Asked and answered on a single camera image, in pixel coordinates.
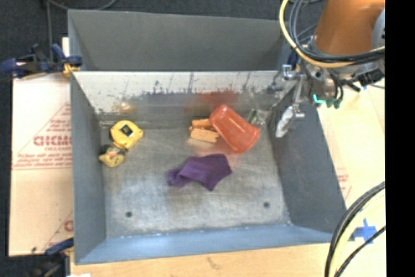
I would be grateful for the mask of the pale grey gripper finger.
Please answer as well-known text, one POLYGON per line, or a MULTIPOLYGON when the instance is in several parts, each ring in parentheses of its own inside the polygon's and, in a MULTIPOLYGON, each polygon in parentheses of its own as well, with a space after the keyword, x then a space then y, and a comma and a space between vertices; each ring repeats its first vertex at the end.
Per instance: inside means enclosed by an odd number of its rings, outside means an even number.
POLYGON ((301 107, 299 104, 293 104, 290 106, 291 110, 291 119, 293 121, 296 121, 298 119, 303 119, 305 117, 305 113, 301 110, 301 107))
POLYGON ((292 108, 287 108, 281 115, 275 130, 276 138, 282 138, 288 131, 291 123, 294 120, 294 111, 292 108))

